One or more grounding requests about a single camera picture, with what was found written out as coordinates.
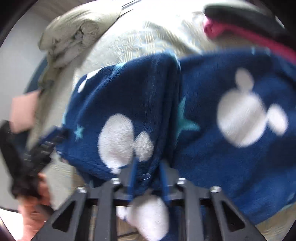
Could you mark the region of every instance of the light blue star print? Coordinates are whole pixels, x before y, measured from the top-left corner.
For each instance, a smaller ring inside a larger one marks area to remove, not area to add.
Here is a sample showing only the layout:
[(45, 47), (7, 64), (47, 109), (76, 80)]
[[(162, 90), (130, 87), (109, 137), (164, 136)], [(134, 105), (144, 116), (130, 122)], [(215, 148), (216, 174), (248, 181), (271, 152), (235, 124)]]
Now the light blue star print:
[(78, 141), (79, 139), (83, 139), (83, 134), (82, 134), (83, 130), (84, 130), (84, 127), (77, 125), (77, 129), (76, 131), (74, 131), (75, 141)]
[(63, 124), (63, 125), (66, 124), (66, 115), (67, 115), (67, 109), (66, 109), (65, 112), (63, 113), (63, 117), (62, 117), (62, 124)]
[(182, 131), (199, 131), (200, 130), (200, 126), (198, 124), (184, 117), (185, 102), (186, 102), (186, 97), (182, 99), (182, 101), (178, 106), (176, 141), (178, 140), (178, 137)]
[(117, 70), (119, 70), (122, 66), (124, 66), (124, 64), (125, 64), (125, 62), (123, 62), (123, 63), (119, 63), (119, 64), (116, 64), (115, 67), (114, 67), (114, 69), (113, 69), (113, 72), (112, 72), (112, 73), (114, 73), (114, 72), (116, 72)]

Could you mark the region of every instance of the white mickey mouse silhouette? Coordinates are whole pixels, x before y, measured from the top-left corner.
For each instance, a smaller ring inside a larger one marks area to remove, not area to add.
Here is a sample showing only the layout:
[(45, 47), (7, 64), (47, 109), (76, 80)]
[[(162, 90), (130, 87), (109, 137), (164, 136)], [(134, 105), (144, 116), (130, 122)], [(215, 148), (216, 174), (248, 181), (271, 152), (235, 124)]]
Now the white mickey mouse silhouette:
[(101, 160), (113, 174), (119, 174), (120, 167), (131, 162), (134, 152), (139, 161), (147, 161), (153, 154), (153, 148), (150, 136), (145, 131), (134, 141), (133, 123), (120, 113), (109, 117), (98, 138)]
[(288, 117), (278, 104), (266, 112), (260, 96), (252, 92), (254, 80), (251, 73), (239, 68), (235, 75), (238, 89), (225, 93), (217, 111), (217, 125), (223, 136), (236, 147), (247, 147), (261, 138), (266, 124), (278, 136), (288, 128)]
[[(147, 161), (153, 154), (153, 143), (147, 132), (134, 139), (133, 123), (123, 114), (115, 114), (106, 121), (98, 137), (98, 152), (113, 174), (129, 164), (135, 153), (139, 161)], [(161, 240), (168, 232), (168, 208), (163, 200), (149, 192), (136, 197), (128, 207), (116, 207), (121, 219), (136, 227), (148, 241)]]

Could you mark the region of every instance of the human hand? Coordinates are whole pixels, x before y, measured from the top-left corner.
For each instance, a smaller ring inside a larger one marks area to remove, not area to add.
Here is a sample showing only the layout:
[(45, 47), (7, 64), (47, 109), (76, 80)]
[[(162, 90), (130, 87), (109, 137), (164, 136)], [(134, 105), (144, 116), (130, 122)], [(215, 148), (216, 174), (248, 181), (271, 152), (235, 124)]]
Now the human hand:
[(38, 174), (39, 184), (38, 193), (41, 195), (41, 199), (35, 197), (18, 197), (20, 201), (19, 212), (23, 216), (23, 237), (22, 241), (30, 241), (39, 229), (47, 221), (46, 217), (35, 209), (37, 204), (50, 205), (50, 194), (48, 185), (46, 183), (45, 175)]

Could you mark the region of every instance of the white wall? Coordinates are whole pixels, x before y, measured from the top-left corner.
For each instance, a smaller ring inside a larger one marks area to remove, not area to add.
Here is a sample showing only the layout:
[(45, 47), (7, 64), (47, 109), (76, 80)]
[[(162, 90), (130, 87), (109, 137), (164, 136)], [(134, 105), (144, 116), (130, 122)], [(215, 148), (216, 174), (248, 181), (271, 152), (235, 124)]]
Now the white wall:
[[(15, 24), (0, 48), (0, 121), (9, 119), (11, 100), (21, 95), (35, 69), (45, 57), (38, 41), (47, 20), (27, 11)], [(17, 202), (8, 193), (9, 176), (0, 156), (0, 206), (15, 209)]]

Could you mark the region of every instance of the beige pillow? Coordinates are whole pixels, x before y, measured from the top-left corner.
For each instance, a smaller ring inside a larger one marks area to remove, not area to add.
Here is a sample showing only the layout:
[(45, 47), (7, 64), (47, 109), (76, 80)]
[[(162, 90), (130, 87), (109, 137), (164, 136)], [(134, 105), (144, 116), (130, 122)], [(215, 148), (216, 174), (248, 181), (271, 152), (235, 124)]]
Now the beige pillow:
[(50, 66), (63, 67), (103, 35), (120, 12), (121, 4), (111, 0), (93, 1), (73, 8), (46, 27), (39, 48), (48, 50)]

